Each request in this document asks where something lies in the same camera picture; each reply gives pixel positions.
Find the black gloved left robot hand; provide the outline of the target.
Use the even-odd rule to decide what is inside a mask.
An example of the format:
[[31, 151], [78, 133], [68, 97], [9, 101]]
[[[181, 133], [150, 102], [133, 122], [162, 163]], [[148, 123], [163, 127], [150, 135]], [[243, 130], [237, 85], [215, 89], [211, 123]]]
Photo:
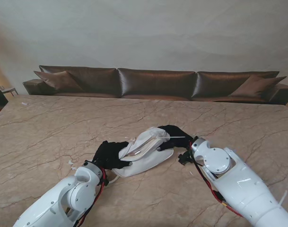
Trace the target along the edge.
[[121, 161], [119, 152], [128, 146], [128, 142], [108, 142], [103, 143], [98, 147], [92, 162], [106, 170], [122, 169], [130, 165], [131, 162]]

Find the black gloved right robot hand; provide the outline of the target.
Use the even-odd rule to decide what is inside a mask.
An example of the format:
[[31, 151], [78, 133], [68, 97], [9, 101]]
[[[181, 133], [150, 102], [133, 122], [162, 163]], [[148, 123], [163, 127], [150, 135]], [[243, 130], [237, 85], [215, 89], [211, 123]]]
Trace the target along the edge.
[[189, 148], [190, 142], [193, 140], [192, 136], [175, 125], [158, 126], [158, 128], [165, 130], [170, 135], [170, 139], [162, 143], [157, 148], [157, 151], [163, 151], [174, 147]]

